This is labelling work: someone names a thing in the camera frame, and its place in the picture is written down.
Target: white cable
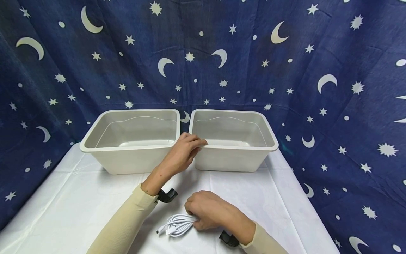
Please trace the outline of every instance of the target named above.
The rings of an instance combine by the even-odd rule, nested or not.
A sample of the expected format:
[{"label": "white cable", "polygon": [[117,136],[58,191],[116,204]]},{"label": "white cable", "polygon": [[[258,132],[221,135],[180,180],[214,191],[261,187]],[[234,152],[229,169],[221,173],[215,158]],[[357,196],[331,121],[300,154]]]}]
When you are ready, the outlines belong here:
[{"label": "white cable", "polygon": [[166,224],[160,227],[156,233],[161,233],[165,228],[166,235],[172,237],[179,237],[185,234],[192,226],[193,222],[197,221],[197,218],[188,214],[175,214],[170,216],[166,220]]}]

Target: sleeve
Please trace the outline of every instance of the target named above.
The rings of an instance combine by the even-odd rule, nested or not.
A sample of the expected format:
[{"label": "sleeve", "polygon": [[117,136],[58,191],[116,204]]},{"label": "sleeve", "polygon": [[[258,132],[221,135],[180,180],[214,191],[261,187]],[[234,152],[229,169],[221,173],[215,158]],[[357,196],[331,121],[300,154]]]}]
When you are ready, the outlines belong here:
[{"label": "sleeve", "polygon": [[247,254],[288,254],[257,222],[255,222],[252,242],[248,245],[240,244],[240,246]]},{"label": "sleeve", "polygon": [[141,190],[139,184],[104,226],[87,254],[127,254],[157,199],[158,196],[152,197]]}]

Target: crescent moon print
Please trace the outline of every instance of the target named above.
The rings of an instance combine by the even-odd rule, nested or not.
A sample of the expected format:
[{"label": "crescent moon print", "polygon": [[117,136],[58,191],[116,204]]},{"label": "crescent moon print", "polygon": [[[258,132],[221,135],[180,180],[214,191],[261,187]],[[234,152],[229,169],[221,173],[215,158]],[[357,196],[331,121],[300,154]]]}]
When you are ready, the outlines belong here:
[{"label": "crescent moon print", "polygon": [[47,129],[45,129],[45,127],[42,127],[42,126],[37,126],[37,129],[40,129],[41,131],[44,132],[44,141],[42,141],[42,142],[47,143],[48,140],[51,138],[49,131]]},{"label": "crescent moon print", "polygon": [[187,123],[187,122],[189,122],[189,120],[190,120],[190,116],[189,116],[189,114],[186,112],[186,111],[184,111],[185,112],[185,118],[184,119],[180,119],[180,121],[182,122],[182,123]]},{"label": "crescent moon print", "polygon": [[306,142],[302,137],[302,142],[305,147],[312,148],[314,146],[314,136],[313,135],[311,136],[311,141],[309,141],[309,142]]},{"label": "crescent moon print", "polygon": [[44,58],[44,48],[41,46],[41,44],[39,44],[37,40],[31,37],[23,37],[17,41],[15,47],[18,47],[23,44],[30,45],[38,52],[38,60]]},{"label": "crescent moon print", "polygon": [[306,185],[306,187],[309,189],[309,193],[307,193],[306,196],[307,196],[308,198],[312,198],[312,197],[314,196],[314,191],[313,191],[313,189],[312,189],[310,186],[308,186],[307,184],[305,184],[305,183],[304,183],[304,185]]},{"label": "crescent moon print", "polygon": [[272,31],[272,34],[271,34],[271,42],[272,42],[273,44],[282,43],[282,42],[286,41],[287,38],[289,38],[289,36],[288,36],[288,37],[285,37],[285,38],[280,38],[280,36],[279,36],[279,28],[281,27],[281,25],[282,25],[284,22],[285,22],[285,21],[282,21],[281,23],[277,24],[276,27],[274,28],[274,30]]},{"label": "crescent moon print", "polygon": [[218,55],[221,58],[221,63],[220,66],[217,69],[220,69],[221,67],[223,67],[223,65],[226,63],[227,61],[227,52],[225,50],[216,50],[212,53],[213,55]]},{"label": "crescent moon print", "polygon": [[364,243],[364,241],[362,241],[361,239],[359,239],[358,237],[349,237],[348,240],[350,241],[351,246],[354,248],[354,250],[358,253],[358,254],[362,254],[361,251],[358,248],[358,244],[363,244],[367,247],[369,247],[366,243]]},{"label": "crescent moon print", "polygon": [[319,79],[319,82],[317,83],[317,89],[319,90],[320,94],[322,94],[322,88],[327,82],[333,82],[335,86],[337,86],[337,79],[333,75],[324,75],[321,77],[321,79]]},{"label": "crescent moon print", "polygon": [[[396,97],[395,99],[403,99],[403,100],[406,100],[406,95]],[[400,120],[397,120],[397,121],[394,121],[394,122],[395,122],[395,123],[406,123],[406,118],[403,118],[403,119],[400,119]]]},{"label": "crescent moon print", "polygon": [[158,70],[159,70],[159,73],[160,73],[162,76],[164,76],[165,78],[166,78],[166,75],[165,75],[165,73],[164,73],[164,67],[165,67],[165,65],[166,65],[167,63],[174,64],[174,63],[172,62],[172,60],[169,59],[169,58],[161,58],[161,59],[159,60],[159,62],[158,62]]},{"label": "crescent moon print", "polygon": [[82,11],[80,12],[80,17],[82,18],[82,23],[84,27],[91,33],[99,33],[102,31],[103,26],[97,27],[90,23],[86,14],[86,6],[83,6]]}]

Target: white plastic bin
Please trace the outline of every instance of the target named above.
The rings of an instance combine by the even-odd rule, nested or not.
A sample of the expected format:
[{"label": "white plastic bin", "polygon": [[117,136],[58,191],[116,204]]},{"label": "white plastic bin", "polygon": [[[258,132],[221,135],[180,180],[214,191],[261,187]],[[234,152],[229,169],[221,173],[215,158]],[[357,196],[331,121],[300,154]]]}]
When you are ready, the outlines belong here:
[{"label": "white plastic bin", "polygon": [[102,113],[80,149],[112,175],[151,172],[179,138],[174,109],[112,110]]},{"label": "white plastic bin", "polygon": [[195,157],[200,170],[255,172],[279,146],[267,119],[258,112],[197,109],[189,132],[208,142]]}]

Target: blue fabric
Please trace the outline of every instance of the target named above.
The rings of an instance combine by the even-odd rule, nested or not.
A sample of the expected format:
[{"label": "blue fabric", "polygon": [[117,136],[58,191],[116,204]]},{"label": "blue fabric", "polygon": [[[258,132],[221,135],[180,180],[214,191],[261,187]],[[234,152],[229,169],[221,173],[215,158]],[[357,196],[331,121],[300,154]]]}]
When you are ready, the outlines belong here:
[{"label": "blue fabric", "polygon": [[232,109],[265,114],[342,253],[405,252],[405,14],[400,0],[1,1],[0,229],[100,113]]}]

